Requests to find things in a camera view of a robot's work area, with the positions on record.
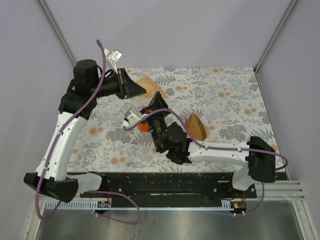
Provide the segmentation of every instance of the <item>gray floor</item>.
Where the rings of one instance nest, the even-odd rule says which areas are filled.
[[[134,211],[107,213],[134,221]],[[301,240],[289,202],[265,202],[254,214],[219,216],[208,211],[143,211],[139,225],[124,225],[87,210],[59,210],[42,221],[37,240]]]

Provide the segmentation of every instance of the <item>orange object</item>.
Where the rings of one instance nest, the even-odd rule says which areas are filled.
[[[145,124],[140,123],[138,125],[138,129],[143,133],[147,133],[149,130],[149,125],[148,125],[148,123],[145,123]]]
[[[195,139],[198,140],[199,138],[198,138],[196,132],[192,129],[192,126],[191,126],[191,124],[190,124],[190,122],[189,122],[189,120],[188,120],[187,118],[184,120],[184,123],[185,123],[185,125],[187,126],[187,128],[188,128],[189,132],[191,133],[191,135],[192,135]]]

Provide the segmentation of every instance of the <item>lavender wall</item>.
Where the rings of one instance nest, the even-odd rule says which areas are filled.
[[[297,5],[259,73],[289,170],[320,229],[320,1]]]
[[[0,238],[18,240],[72,67],[35,0],[2,0],[0,33]]]
[[[258,63],[290,0],[46,0],[77,60],[119,49],[119,67]]]

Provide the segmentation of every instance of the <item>floral pattern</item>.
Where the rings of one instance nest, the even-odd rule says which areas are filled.
[[[210,142],[243,142],[259,136],[278,151],[261,92],[251,67],[127,68],[136,82],[153,79],[168,95],[168,106],[181,117],[195,112]],[[150,98],[120,100],[115,96],[97,100],[97,106],[82,129],[73,149],[69,172],[234,172],[229,163],[201,162],[177,165],[157,153],[151,135],[137,128],[124,131],[124,113],[139,109]],[[167,124],[176,119],[166,117]],[[276,166],[282,166],[277,158]]]

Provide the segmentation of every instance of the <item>purple cable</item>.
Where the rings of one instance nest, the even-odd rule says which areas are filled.
[[[162,113],[162,112],[168,112],[173,114],[179,121],[180,123],[183,125],[184,129],[186,130],[186,132],[188,133],[188,135],[190,136],[190,138],[194,141],[195,144],[197,144],[199,147],[201,148],[206,148],[205,145],[201,144],[200,142],[198,142],[190,133],[190,131],[188,130],[188,127],[186,126],[186,124],[184,123],[184,121],[182,120],[182,118],[176,114],[174,111],[172,111],[171,109],[166,109],[166,108],[161,108],[158,110],[154,110],[151,113],[149,113],[148,115],[144,116],[143,118],[141,118],[136,124],[130,126],[130,127],[123,127],[123,129],[125,131],[130,131],[132,129],[134,129],[136,126],[138,126],[140,123],[142,123],[144,120],[146,120],[147,118],[149,118],[150,116],[157,114],[157,113]],[[212,150],[221,150],[221,151],[238,151],[237,147],[216,147],[216,146],[208,146],[208,149],[212,149]],[[281,167],[276,168],[275,170],[281,170],[281,169],[285,169],[288,164],[289,164],[289,160],[282,154],[277,153],[277,152],[273,152],[273,151],[266,151],[266,150],[260,150],[260,149],[254,149],[254,148],[241,148],[242,151],[247,151],[247,152],[256,152],[256,153],[262,153],[262,154],[269,154],[269,155],[274,155],[274,156],[278,156],[280,158],[282,158],[284,160],[284,165]]]
[[[91,97],[88,99],[88,101],[86,101],[86,103],[78,110],[76,111],[75,114],[73,114],[66,122],[65,124],[62,125],[62,127],[60,128],[59,130],[59,133],[61,134],[64,129],[68,126],[68,124],[74,119],[76,118],[83,109],[85,109],[86,106],[88,106],[88,104],[95,98],[95,96],[97,95],[103,81],[104,81],[104,77],[105,77],[105,74],[106,74],[106,56],[105,56],[105,50],[104,50],[104,47],[102,46],[102,43],[100,42],[99,39],[96,40],[96,43],[98,44],[98,46],[100,47],[101,49],[101,52],[102,52],[102,61],[103,61],[103,68],[102,68],[102,73],[101,73],[101,78],[100,78],[100,81],[99,81],[99,84],[98,86],[96,87],[95,91],[93,92],[93,94],[91,95]],[[40,207],[39,207],[39,194],[40,194],[40,188],[41,188],[41,184],[44,180],[44,177],[45,177],[45,174],[46,174],[46,171],[47,171],[47,167],[49,166],[49,163],[50,163],[50,158],[54,152],[54,149],[55,149],[55,146],[57,145],[57,142],[59,140],[59,137],[60,137],[60,134],[57,134],[56,137],[54,138],[53,140],[53,143],[52,143],[52,146],[49,150],[49,153],[48,153],[48,156],[46,158],[46,161],[44,163],[44,169],[42,171],[42,174],[40,176],[40,179],[39,179],[39,182],[38,182],[38,185],[36,186],[36,191],[35,191],[35,212],[36,212],[36,215],[38,216],[39,219],[41,220],[47,220],[49,218],[51,218],[57,211],[57,209],[59,208],[60,204],[61,204],[61,201],[59,201],[59,203],[56,205],[56,207],[53,209],[52,213],[47,216],[47,217],[43,217],[41,215],[41,212],[40,212]],[[115,218],[112,218],[112,217],[108,217],[108,216],[104,216],[102,215],[102,217],[104,218],[108,218],[108,219],[111,219],[111,220],[114,220],[114,221],[117,221],[119,223],[123,223],[123,224],[129,224],[129,225],[133,225],[133,224],[138,224],[139,221],[141,220],[141,213],[140,213],[140,209],[138,208],[137,204],[131,200],[130,198],[128,198],[126,195],[123,195],[121,193],[116,193],[116,192],[103,192],[103,191],[90,191],[91,193],[106,193],[106,194],[114,194],[114,195],[119,195],[119,196],[122,196],[126,199],[128,199],[131,203],[133,203],[133,205],[137,208],[138,210],[138,213],[139,213],[139,219],[138,221],[136,222],[125,222],[125,221],[121,221],[121,220],[118,220],[118,219],[115,219]]]
[[[262,205],[262,203],[264,202],[264,199],[265,199],[265,185],[264,183],[262,182],[261,183],[262,185],[262,196],[261,196],[261,201],[259,202],[259,204],[254,208],[252,209],[251,211],[248,211],[248,212],[245,212],[244,214],[236,214],[235,216],[233,214],[229,214],[229,213],[219,213],[219,212],[216,212],[216,211],[213,211],[212,213],[215,214],[215,215],[220,215],[220,216],[232,216],[232,217],[244,217],[245,215],[248,215],[248,214],[253,214],[255,213]]]
[[[110,216],[102,215],[102,214],[99,214],[99,213],[98,213],[98,215],[101,216],[101,217],[104,217],[106,219],[110,219],[110,220],[116,221],[116,222],[121,223],[121,224],[135,225],[135,224],[140,223],[140,221],[141,221],[141,211],[140,211],[138,205],[133,200],[131,200],[129,197],[127,197],[126,195],[118,193],[118,192],[112,192],[112,191],[87,191],[87,193],[118,195],[118,196],[121,196],[121,197],[129,200],[129,202],[131,202],[135,206],[137,211],[138,211],[138,220],[137,221],[133,221],[133,222],[122,221],[122,220],[119,220],[119,219],[116,219],[116,218],[113,218],[113,217],[110,217]]]

